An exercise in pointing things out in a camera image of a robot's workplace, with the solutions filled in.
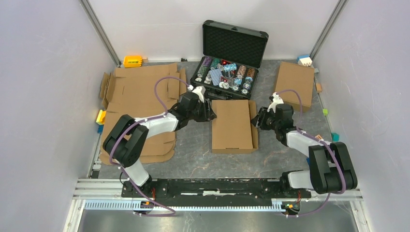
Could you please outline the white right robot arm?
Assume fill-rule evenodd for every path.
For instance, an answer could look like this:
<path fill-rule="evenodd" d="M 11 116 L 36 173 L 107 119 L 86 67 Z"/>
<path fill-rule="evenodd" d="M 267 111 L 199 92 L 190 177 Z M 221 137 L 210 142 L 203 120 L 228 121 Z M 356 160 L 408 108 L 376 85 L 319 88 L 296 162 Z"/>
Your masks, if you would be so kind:
<path fill-rule="evenodd" d="M 273 130 L 283 145 L 297 150 L 308 159 L 308 170 L 284 172 L 280 177 L 279 191 L 292 197 L 299 189 L 318 194 L 341 194 L 358 185 L 349 151 L 343 142 L 328 142 L 298 130 L 293 122 L 291 105 L 278 104 L 274 109 L 260 108 L 251 120 L 252 125 L 264 131 Z"/>

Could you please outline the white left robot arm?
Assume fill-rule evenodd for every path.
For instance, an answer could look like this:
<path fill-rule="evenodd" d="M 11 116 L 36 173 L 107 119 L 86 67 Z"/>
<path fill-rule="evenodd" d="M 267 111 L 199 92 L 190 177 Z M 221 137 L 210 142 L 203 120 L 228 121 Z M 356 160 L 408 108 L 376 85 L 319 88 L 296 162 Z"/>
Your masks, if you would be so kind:
<path fill-rule="evenodd" d="M 217 115 L 211 108 L 210 100 L 203 98 L 201 93 L 186 92 L 162 114 L 146 118 L 122 115 L 107 135 L 102 148 L 108 153 L 110 163 L 118 166 L 134 184 L 134 192 L 146 197 L 152 191 L 152 184 L 148 181 L 150 175 L 140 161 L 146 140 L 178 131 L 191 120 L 209 122 L 215 118 Z"/>

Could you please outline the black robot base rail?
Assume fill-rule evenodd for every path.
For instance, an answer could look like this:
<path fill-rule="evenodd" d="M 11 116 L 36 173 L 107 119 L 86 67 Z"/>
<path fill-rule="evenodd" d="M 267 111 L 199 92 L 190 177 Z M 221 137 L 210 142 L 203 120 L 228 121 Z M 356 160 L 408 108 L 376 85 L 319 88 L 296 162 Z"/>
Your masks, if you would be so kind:
<path fill-rule="evenodd" d="M 272 199 L 297 201 L 311 198 L 304 189 L 293 189 L 283 178 L 149 179 L 137 190 L 122 181 L 121 197 L 143 194 L 168 206 L 225 207 L 269 206 Z"/>

